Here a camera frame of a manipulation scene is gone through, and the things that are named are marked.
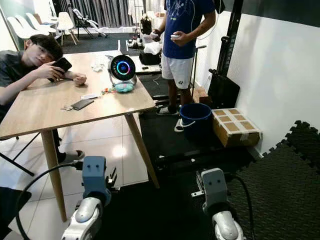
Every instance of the black bag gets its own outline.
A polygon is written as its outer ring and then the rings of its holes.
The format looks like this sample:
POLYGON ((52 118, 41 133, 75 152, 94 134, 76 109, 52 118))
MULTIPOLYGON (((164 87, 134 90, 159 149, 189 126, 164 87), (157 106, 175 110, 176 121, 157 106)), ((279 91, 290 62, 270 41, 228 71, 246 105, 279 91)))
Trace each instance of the black bag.
POLYGON ((140 20, 140 28, 143 34, 149 35, 152 31, 151 28, 151 20, 146 16, 145 18, 141 18, 140 20))
POLYGON ((161 55, 141 52, 139 59, 143 65, 158 65, 161 62, 161 55))

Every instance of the hand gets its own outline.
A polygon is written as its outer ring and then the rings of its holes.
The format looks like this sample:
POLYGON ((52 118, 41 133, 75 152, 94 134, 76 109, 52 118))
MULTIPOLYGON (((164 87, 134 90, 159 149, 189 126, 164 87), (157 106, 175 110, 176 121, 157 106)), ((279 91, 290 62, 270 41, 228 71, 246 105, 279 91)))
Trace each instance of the hand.
POLYGON ((158 29, 154 29, 154 30, 153 30, 153 33, 158 35, 157 37, 152 38, 153 41, 159 42, 159 41, 160 41, 160 36, 161 36, 162 32, 160 32, 158 29))
POLYGON ((33 70, 35 77, 38 79, 54 79, 54 81, 62 78, 65 71, 58 66, 52 66, 54 62, 55 61, 45 63, 33 70))
POLYGON ((171 38, 171 41, 177 44, 179 47, 186 45, 192 40, 189 35, 185 34, 183 31, 176 31, 173 34, 178 35, 179 37, 171 38))
POLYGON ((85 84, 87 76, 78 72, 74 72, 72 80, 74 81, 75 85, 80 86, 85 84))

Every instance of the young man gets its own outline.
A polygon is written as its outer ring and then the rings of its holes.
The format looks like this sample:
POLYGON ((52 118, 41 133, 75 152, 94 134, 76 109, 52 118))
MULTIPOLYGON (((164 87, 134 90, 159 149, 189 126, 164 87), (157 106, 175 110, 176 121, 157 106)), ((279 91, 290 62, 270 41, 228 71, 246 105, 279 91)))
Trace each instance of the young man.
MULTIPOLYGON (((4 119, 18 93, 37 79, 71 79, 75 85, 82 85, 87 77, 72 71, 65 72, 52 64, 63 56, 63 51, 52 36, 33 35, 26 41, 25 51, 0 51, 0 122, 4 119)), ((84 157, 77 150, 66 154, 59 152, 58 130, 53 130, 58 162, 68 162, 84 157)))
MULTIPOLYGON (((192 73, 196 39, 207 32, 216 22, 213 0, 166 0, 166 14, 159 29, 164 32, 161 56, 162 77, 168 80, 169 106, 157 111, 158 115, 178 115, 177 90, 180 91, 181 104, 190 104, 192 97, 189 81, 192 73)), ((182 132, 179 120, 175 132, 182 132)))

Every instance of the smartphone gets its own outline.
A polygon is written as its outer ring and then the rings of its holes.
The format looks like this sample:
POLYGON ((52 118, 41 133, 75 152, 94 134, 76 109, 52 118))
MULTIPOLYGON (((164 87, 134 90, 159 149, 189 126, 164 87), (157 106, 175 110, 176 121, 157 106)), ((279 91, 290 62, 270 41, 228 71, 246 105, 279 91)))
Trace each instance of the smartphone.
POLYGON ((94 100, 92 99, 82 99, 80 101, 77 101, 75 104, 72 104, 71 107, 74 110, 81 110, 84 107, 88 106, 89 104, 92 104, 94 102, 94 100))
MULTIPOLYGON (((55 67, 59 67, 59 68, 62 68, 64 70, 64 72, 68 71, 72 65, 71 63, 65 59, 64 57, 60 57, 57 61, 55 61, 52 66, 55 66, 55 67)), ((55 80, 53 78, 48 78, 50 82, 54 82, 55 80)))

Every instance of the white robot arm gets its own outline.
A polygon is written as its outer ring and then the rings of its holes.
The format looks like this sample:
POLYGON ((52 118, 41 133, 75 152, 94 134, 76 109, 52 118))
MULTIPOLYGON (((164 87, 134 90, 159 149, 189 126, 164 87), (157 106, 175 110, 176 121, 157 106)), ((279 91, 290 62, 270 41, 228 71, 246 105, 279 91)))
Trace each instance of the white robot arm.
POLYGON ((229 211, 227 184, 224 172, 220 168, 197 172, 198 192, 192 197, 205 195, 203 212, 211 217, 215 237, 218 240, 244 240, 243 230, 229 211))
POLYGON ((61 240, 91 240, 101 227, 104 207, 111 201, 111 192, 116 179, 116 169, 105 180, 106 159, 102 156, 87 156, 83 161, 83 200, 73 213, 68 228, 61 240))

